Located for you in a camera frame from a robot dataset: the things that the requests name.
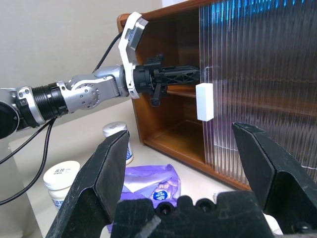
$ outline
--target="white wall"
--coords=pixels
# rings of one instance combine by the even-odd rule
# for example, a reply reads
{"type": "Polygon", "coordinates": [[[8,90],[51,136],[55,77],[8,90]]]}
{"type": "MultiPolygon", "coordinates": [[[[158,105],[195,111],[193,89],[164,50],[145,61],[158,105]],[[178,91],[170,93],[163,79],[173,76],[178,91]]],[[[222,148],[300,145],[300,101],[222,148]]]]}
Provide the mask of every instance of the white wall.
{"type": "MultiPolygon", "coordinates": [[[[160,7],[160,0],[0,0],[0,87],[35,87],[91,73],[117,35],[120,14],[160,7]]],[[[116,45],[104,65],[119,63],[116,45]]],[[[109,100],[96,110],[123,100],[109,100]]],[[[93,111],[66,115],[56,124],[93,111]]],[[[7,153],[8,141],[33,132],[27,130],[0,141],[0,159],[7,153]]],[[[1,200],[22,188],[17,174],[14,161],[0,166],[1,200]]],[[[0,237],[27,236],[36,229],[33,219],[27,196],[1,206],[0,237]]]]}

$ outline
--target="white jar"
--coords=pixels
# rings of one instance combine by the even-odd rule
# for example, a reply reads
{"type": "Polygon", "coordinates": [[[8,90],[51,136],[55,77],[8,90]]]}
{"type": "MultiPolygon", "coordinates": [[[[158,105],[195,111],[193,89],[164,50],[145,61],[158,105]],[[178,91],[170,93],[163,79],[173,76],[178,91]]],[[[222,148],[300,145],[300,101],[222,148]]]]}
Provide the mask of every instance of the white jar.
{"type": "MultiPolygon", "coordinates": [[[[117,132],[119,132],[121,130],[128,130],[127,124],[122,122],[122,121],[116,121],[116,122],[107,124],[103,127],[105,138],[107,138],[113,134],[116,134],[117,132]]],[[[130,139],[129,139],[128,151],[127,151],[127,157],[126,157],[125,164],[126,165],[130,164],[132,162],[132,160],[133,160],[133,153],[131,150],[131,144],[130,144],[130,139]]]]}
{"type": "Polygon", "coordinates": [[[79,169],[80,164],[77,161],[65,161],[51,167],[44,174],[44,184],[49,189],[49,195],[57,210],[63,204],[79,169]]]}

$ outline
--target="white block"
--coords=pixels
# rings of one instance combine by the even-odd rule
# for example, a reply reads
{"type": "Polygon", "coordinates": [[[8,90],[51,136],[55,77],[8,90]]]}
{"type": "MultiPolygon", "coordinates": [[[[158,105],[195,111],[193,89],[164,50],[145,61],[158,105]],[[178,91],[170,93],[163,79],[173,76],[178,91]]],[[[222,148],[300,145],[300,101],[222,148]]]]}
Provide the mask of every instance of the white block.
{"type": "Polygon", "coordinates": [[[212,83],[196,85],[197,119],[209,121],[213,119],[213,87],[212,83]]]}

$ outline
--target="translucent ribbed door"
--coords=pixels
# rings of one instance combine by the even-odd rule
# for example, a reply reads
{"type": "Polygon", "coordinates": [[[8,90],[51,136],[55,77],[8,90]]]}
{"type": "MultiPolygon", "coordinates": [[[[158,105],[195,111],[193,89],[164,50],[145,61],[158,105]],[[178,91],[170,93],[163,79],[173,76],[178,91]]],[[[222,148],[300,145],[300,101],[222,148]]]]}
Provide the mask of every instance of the translucent ribbed door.
{"type": "Polygon", "coordinates": [[[207,164],[247,183],[233,122],[266,130],[317,181],[317,3],[228,0],[200,8],[201,81],[213,83],[207,164]]]}

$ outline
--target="white table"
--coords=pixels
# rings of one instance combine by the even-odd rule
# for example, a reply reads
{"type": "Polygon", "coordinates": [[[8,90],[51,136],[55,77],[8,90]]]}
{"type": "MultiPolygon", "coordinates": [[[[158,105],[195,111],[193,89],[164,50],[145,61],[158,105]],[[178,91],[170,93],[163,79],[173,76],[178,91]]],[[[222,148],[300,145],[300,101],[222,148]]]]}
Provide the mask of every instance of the white table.
{"type": "MultiPolygon", "coordinates": [[[[213,194],[219,191],[232,190],[225,184],[140,143],[131,100],[54,127],[43,174],[53,165],[63,161],[75,160],[83,166],[104,140],[102,127],[113,121],[126,122],[130,131],[134,160],[129,166],[172,164],[181,179],[181,194],[189,195],[194,203],[204,197],[212,200],[213,194]]],[[[9,145],[14,150],[26,139],[27,137],[21,138],[9,145]]],[[[42,132],[14,156],[24,186],[31,181],[40,166],[44,139],[45,132],[42,132]]],[[[27,195],[41,233],[45,237],[57,211],[43,183],[43,174],[27,195]]],[[[101,237],[110,237],[106,229],[103,230],[101,237]]]]}

